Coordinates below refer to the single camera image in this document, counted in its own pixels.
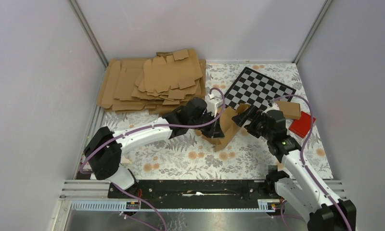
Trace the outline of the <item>brown cardboard box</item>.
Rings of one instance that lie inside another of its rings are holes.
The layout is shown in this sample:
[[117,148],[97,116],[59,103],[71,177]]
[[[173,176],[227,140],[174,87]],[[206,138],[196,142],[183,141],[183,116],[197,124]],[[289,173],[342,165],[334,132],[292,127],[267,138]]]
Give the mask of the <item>brown cardboard box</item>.
[[238,108],[235,110],[232,107],[227,107],[223,114],[220,117],[220,127],[224,133],[224,138],[207,138],[200,131],[195,131],[195,134],[210,144],[214,145],[214,151],[218,152],[223,150],[233,139],[233,137],[241,129],[240,126],[232,120],[234,116],[240,115],[245,112],[250,107],[249,104],[241,103]]

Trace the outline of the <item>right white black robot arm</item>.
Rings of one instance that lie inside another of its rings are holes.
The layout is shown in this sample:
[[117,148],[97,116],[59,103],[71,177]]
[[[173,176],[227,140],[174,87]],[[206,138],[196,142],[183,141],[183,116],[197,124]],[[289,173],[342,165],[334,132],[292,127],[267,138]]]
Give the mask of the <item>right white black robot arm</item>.
[[275,104],[262,112],[251,106],[232,121],[256,138],[264,138],[270,153],[294,176],[285,171],[269,173],[265,194],[284,198],[304,219],[309,231],[356,230],[356,207],[343,200],[310,167],[300,144],[288,134],[283,112]]

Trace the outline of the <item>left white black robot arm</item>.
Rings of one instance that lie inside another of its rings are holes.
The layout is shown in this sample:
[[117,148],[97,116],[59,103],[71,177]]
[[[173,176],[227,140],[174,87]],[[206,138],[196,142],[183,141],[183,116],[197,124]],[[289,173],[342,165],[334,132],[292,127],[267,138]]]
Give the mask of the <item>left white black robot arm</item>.
[[219,118],[224,109],[224,98],[193,98],[144,126],[120,131],[102,127],[84,149],[85,160],[79,171],[94,174],[98,180],[110,181],[125,197],[131,198],[136,195],[138,186],[131,171],[121,163],[124,153],[184,135],[190,129],[211,138],[222,138]]

